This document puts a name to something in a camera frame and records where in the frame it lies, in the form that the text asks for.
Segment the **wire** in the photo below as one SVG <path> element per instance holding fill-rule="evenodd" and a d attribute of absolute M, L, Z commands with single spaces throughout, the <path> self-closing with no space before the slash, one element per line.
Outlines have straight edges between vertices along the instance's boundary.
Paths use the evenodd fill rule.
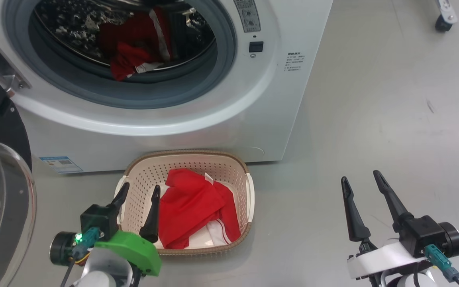
<path fill-rule="evenodd" d="M 417 262 L 414 265 L 414 285 L 415 287 L 420 287 L 419 286 L 419 276 L 417 275 L 417 273 L 419 273 L 419 262 Z"/>
<path fill-rule="evenodd" d="M 86 255 L 85 255 L 82 259 L 77 260 L 77 261 L 75 262 L 75 264 L 79 264 L 79 263 L 81 263 L 82 261 L 86 260 L 86 258 L 88 258 L 88 256 L 90 256 L 90 253 L 89 253 L 89 252 L 86 253 Z"/>
<path fill-rule="evenodd" d="M 399 241 L 399 237 L 387 238 L 386 241 L 384 242 L 384 244 L 382 244 L 382 247 L 384 247 L 389 240 L 397 240 L 397 241 Z"/>
<path fill-rule="evenodd" d="M 65 277 L 63 278 L 63 281 L 61 282 L 60 287 L 65 287 L 65 284 L 67 283 L 67 280 L 69 279 L 70 273 L 74 265 L 75 265 L 75 261 L 72 260 L 69 264 L 69 268 L 67 269 L 67 273 L 65 273 Z"/>
<path fill-rule="evenodd" d="M 454 282 L 456 282 L 456 284 L 458 284 L 458 285 L 459 285 L 459 279 L 458 279 L 458 278 L 456 278 L 456 277 L 455 277 L 455 278 L 453 278 L 453 279 L 454 279 Z"/>

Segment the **beige plastic basket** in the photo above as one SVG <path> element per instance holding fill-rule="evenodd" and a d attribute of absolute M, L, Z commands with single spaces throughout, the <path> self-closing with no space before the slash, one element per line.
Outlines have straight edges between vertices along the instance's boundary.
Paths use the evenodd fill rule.
<path fill-rule="evenodd" d="M 235 242 L 224 246 L 193 244 L 188 249 L 163 249 L 162 255 L 197 255 L 224 252 L 239 245 L 248 235 L 255 209 L 255 189 L 253 178 L 242 160 L 232 154 L 208 150 L 181 150 L 148 154 L 135 160 L 118 182 L 115 195 L 120 187 L 129 182 L 129 194 L 122 206 L 118 224 L 123 231 L 139 234 L 151 207 L 151 195 L 155 185 L 166 189 L 166 179 L 170 169 L 190 169 L 224 184 L 233 193 L 241 236 Z"/>

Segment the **grey floor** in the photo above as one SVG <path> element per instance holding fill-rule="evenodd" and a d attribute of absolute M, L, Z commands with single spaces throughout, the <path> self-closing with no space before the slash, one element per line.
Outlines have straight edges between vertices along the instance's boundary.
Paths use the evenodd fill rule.
<path fill-rule="evenodd" d="M 221 256 L 164 258 L 161 276 L 141 286 L 368 286 L 346 270 L 358 244 L 347 239 L 339 180 L 348 176 L 381 246 L 397 234 L 374 169 L 415 216 L 459 229 L 459 23 L 435 33 L 437 15 L 431 0 L 335 0 L 284 160 L 251 167 L 250 236 Z M 12 287 L 59 285 L 65 268 L 47 258 L 51 239 L 77 230 L 120 178 L 59 176 L 38 161 L 35 171 L 35 232 Z"/>

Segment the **washing machine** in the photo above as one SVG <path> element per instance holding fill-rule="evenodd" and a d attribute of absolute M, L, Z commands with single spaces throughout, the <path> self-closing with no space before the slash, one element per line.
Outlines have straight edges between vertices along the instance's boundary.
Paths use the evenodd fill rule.
<path fill-rule="evenodd" d="M 31 152 L 59 173 L 125 169 L 167 149 L 281 160 L 331 5 L 0 0 L 0 86 Z M 100 27 L 155 7 L 168 22 L 171 60 L 115 80 Z"/>

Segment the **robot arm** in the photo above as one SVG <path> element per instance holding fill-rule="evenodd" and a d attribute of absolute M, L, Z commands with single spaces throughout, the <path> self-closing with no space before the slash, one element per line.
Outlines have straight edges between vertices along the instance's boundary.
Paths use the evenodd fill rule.
<path fill-rule="evenodd" d="M 153 245 L 158 240 L 160 187 L 151 199 L 151 209 L 139 235 L 119 230 L 116 217 L 126 200 L 129 183 L 107 206 L 92 205 L 80 216 L 82 233 L 60 232 L 49 257 L 55 265 L 83 265 L 82 277 L 71 287 L 137 287 L 142 276 L 158 276 L 162 266 Z"/>
<path fill-rule="evenodd" d="M 431 266 L 437 266 L 449 282 L 459 285 L 459 273 L 448 258 L 459 256 L 459 232 L 447 222 L 436 223 L 430 216 L 414 218 L 399 200 L 380 171 L 374 171 L 379 191 L 384 195 L 399 242 L 377 248 L 362 222 L 346 177 L 341 179 L 349 239 L 361 242 L 359 253 L 347 260 L 350 276 L 368 278 L 374 287 L 436 287 Z M 386 284 L 386 277 L 401 276 Z"/>

